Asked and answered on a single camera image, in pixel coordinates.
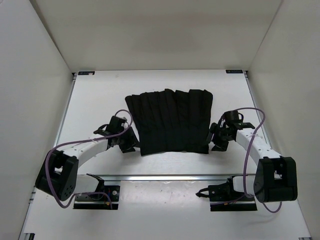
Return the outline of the black skirt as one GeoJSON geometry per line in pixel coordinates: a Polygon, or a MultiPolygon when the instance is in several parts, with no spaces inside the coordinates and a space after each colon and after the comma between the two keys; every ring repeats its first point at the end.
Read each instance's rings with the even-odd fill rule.
{"type": "Polygon", "coordinates": [[[125,97],[142,156],[164,152],[208,154],[213,94],[165,89],[125,97]]]}

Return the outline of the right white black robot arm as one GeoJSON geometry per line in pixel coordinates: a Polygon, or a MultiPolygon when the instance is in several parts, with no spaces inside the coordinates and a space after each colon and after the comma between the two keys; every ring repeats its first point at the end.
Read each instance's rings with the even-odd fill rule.
{"type": "Polygon", "coordinates": [[[246,158],[256,164],[255,175],[235,176],[224,187],[224,195],[236,200],[247,193],[260,203],[295,201],[298,197],[297,168],[292,157],[284,157],[273,150],[266,141],[255,133],[249,123],[227,123],[219,126],[213,123],[209,137],[213,151],[225,152],[230,141],[235,141],[246,151],[246,158]]]}

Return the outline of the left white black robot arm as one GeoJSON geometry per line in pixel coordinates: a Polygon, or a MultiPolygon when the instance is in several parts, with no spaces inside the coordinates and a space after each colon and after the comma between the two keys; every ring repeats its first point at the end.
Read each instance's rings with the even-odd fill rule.
{"type": "Polygon", "coordinates": [[[46,175],[46,164],[43,163],[35,181],[35,187],[49,195],[52,187],[60,202],[66,201],[76,194],[85,195],[93,201],[107,199],[102,178],[87,173],[78,175],[78,169],[88,160],[114,146],[119,146],[122,153],[134,152],[140,146],[132,127],[120,127],[110,130],[107,124],[93,132],[88,142],[71,144],[69,147],[60,146],[54,150],[48,159],[49,177],[46,175]]]}

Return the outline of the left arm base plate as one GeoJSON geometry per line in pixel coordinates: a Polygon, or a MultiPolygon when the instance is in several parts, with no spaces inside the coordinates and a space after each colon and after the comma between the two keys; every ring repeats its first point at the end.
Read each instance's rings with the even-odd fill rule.
{"type": "Polygon", "coordinates": [[[73,208],[75,210],[117,210],[119,208],[121,182],[106,180],[98,175],[77,177],[73,208]]]}

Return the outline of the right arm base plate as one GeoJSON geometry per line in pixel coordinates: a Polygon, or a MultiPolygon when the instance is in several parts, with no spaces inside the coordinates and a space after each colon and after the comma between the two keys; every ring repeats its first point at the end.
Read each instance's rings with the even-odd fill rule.
{"type": "Polygon", "coordinates": [[[243,192],[235,191],[229,182],[209,185],[200,189],[195,195],[209,199],[211,212],[254,212],[258,210],[254,198],[248,198],[243,192]]]}

